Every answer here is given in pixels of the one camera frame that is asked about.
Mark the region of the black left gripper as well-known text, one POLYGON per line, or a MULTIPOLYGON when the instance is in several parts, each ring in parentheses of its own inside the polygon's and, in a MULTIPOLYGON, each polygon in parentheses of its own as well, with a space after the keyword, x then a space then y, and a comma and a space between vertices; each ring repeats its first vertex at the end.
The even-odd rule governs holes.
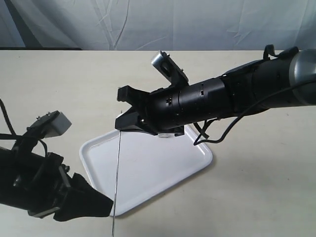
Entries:
POLYGON ((53 215, 58 222, 81 217, 108 217, 114 201, 74 173, 56 153, 12 153, 12 207, 35 218, 53 215))

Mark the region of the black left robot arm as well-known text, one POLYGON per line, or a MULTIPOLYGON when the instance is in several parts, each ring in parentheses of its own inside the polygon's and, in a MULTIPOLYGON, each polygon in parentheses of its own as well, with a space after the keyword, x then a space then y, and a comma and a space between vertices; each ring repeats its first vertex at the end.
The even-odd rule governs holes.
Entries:
POLYGON ((81 217, 108 217, 114 202, 74 173, 55 153, 34 153, 17 158, 15 152, 0 150, 0 202, 27 211, 35 218, 52 216, 66 222, 81 217))

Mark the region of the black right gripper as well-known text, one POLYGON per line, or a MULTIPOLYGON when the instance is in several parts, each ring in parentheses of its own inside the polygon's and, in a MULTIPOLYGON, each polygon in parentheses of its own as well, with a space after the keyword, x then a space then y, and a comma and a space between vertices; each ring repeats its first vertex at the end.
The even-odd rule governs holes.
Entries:
POLYGON ((232 103, 220 79, 152 92, 124 86, 118 90, 118 101, 131 105, 115 120, 115 129, 122 132, 181 135, 186 124, 232 115, 232 103))

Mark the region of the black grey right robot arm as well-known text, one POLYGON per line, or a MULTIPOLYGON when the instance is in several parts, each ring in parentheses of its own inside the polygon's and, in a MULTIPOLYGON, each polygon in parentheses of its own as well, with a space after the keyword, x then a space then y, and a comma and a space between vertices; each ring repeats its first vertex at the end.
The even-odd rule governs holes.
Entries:
POLYGON ((152 65, 170 82, 169 87, 152 92, 121 87, 117 100, 130 104, 130 109, 116 118, 117 130, 179 136, 185 125, 203 120, 316 103, 314 49, 292 47, 277 54, 273 45, 267 45, 262 59, 195 84, 189 84, 166 52, 159 52, 152 65))

